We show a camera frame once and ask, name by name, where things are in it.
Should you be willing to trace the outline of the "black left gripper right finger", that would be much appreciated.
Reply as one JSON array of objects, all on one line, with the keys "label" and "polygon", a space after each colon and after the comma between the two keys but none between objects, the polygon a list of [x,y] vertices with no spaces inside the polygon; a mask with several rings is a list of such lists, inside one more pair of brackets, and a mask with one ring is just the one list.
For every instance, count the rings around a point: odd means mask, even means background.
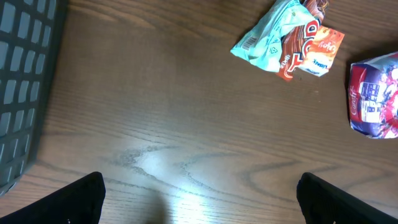
[{"label": "black left gripper right finger", "polygon": [[397,219],[364,203],[312,173],[297,184],[306,224],[397,224]]}]

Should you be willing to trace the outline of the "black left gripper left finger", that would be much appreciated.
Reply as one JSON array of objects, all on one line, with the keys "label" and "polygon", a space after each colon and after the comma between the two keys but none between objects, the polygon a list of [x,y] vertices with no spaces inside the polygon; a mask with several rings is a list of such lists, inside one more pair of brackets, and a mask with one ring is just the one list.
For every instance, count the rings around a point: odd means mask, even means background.
[{"label": "black left gripper left finger", "polygon": [[1,218],[1,224],[98,224],[106,195],[102,173],[92,172]]}]

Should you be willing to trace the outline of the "purple pantyliner pack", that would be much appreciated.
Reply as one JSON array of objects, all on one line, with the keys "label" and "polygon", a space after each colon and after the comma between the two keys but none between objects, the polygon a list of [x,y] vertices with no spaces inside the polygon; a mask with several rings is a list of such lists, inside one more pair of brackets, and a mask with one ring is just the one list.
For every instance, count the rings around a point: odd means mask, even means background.
[{"label": "purple pantyliner pack", "polygon": [[397,52],[352,63],[349,122],[373,139],[397,137]]}]

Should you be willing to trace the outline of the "brown orange chocolate bar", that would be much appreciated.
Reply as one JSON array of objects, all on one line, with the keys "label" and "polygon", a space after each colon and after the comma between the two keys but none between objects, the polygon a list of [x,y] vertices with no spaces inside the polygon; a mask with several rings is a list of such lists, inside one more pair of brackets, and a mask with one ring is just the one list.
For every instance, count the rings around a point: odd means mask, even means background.
[{"label": "brown orange chocolate bar", "polygon": [[313,19],[295,27],[282,40],[282,58],[277,75],[285,81],[293,79],[293,72],[304,61],[306,54],[324,20],[329,0],[305,0],[303,6]]}]

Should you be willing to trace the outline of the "mint green wipes pack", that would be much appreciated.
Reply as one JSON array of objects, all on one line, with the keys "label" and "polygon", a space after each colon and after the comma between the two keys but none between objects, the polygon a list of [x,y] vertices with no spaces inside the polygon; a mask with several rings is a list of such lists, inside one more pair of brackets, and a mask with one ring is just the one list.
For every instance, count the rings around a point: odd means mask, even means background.
[{"label": "mint green wipes pack", "polygon": [[314,20],[299,0],[276,0],[259,22],[231,49],[231,53],[268,72],[278,72],[282,38],[295,27]]}]

